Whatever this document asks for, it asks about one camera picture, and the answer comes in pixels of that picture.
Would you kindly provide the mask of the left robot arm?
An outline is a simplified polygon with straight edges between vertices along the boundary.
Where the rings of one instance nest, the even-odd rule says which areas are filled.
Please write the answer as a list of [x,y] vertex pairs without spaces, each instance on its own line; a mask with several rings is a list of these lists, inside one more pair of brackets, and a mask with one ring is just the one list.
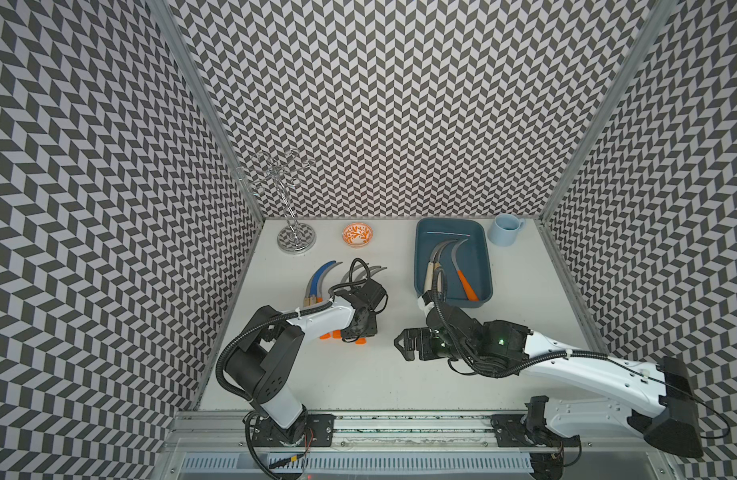
[[286,386],[300,349],[334,331],[344,340],[368,337],[387,300],[384,287],[368,278],[338,284],[330,300],[306,308],[280,312],[264,306],[218,356],[216,381],[270,420],[284,443],[294,444],[304,436],[308,416]]

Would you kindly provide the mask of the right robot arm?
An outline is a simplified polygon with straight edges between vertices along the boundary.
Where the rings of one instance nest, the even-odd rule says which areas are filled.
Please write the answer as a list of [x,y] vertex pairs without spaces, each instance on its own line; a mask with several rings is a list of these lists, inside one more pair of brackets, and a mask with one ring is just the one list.
[[697,401],[679,359],[619,359],[506,320],[481,323],[446,304],[430,308],[425,326],[402,330],[394,346],[407,361],[460,360],[475,376],[545,377],[596,394],[594,400],[572,402],[532,397],[523,428],[534,443],[594,434],[633,436],[675,456],[703,455]]

